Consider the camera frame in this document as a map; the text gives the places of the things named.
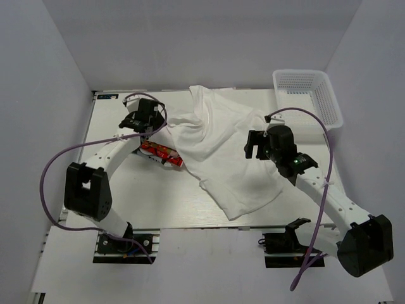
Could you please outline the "red printed t shirt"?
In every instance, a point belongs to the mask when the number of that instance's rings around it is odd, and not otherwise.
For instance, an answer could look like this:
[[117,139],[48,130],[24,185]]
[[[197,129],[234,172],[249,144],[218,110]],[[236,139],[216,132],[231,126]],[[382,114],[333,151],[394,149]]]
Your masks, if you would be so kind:
[[176,150],[151,141],[144,141],[140,148],[135,151],[135,154],[165,167],[175,166],[180,168],[184,163]]

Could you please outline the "white t shirt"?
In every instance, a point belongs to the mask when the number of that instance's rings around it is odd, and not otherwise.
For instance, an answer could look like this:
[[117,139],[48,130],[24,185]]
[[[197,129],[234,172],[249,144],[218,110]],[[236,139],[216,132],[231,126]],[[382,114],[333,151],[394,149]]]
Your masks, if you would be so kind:
[[235,220],[271,203],[283,189],[271,161],[247,159],[250,130],[263,130],[265,114],[201,85],[189,88],[192,112],[171,110],[168,132],[187,170]]

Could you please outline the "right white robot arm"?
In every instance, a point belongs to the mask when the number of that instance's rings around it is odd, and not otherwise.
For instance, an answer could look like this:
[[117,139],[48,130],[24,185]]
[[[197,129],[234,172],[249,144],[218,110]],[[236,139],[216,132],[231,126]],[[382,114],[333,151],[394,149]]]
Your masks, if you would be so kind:
[[246,158],[271,160],[278,173],[311,198],[335,229],[317,227],[308,218],[285,226],[285,245],[293,250],[313,246],[335,257],[344,270],[360,277],[394,257],[392,224],[385,215],[374,216],[328,184],[318,164],[300,153],[291,129],[276,125],[266,131],[250,130],[244,147]]

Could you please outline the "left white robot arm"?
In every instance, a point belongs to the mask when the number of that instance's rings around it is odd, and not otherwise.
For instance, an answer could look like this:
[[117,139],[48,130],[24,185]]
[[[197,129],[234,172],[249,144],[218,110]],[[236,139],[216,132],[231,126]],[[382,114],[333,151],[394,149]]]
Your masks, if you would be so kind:
[[112,239],[130,239],[132,226],[113,209],[109,181],[129,154],[159,132],[166,121],[167,111],[162,102],[152,97],[135,99],[113,138],[83,163],[68,166],[64,207],[89,219]]

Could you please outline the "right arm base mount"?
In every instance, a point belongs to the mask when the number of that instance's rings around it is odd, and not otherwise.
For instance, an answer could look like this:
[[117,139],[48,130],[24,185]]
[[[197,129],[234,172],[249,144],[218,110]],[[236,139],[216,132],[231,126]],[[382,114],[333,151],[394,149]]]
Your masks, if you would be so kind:
[[283,232],[262,233],[258,246],[264,251],[267,269],[301,267],[308,247],[298,242],[296,229],[310,222],[310,219],[299,218],[287,224]]

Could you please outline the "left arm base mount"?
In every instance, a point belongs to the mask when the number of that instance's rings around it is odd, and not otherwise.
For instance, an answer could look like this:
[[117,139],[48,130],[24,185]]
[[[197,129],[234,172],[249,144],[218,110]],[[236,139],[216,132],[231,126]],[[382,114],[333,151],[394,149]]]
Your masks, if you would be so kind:
[[158,254],[160,231],[134,230],[133,239],[146,250],[150,260],[136,244],[115,241],[104,234],[99,234],[94,250],[93,262],[122,265],[152,264]]

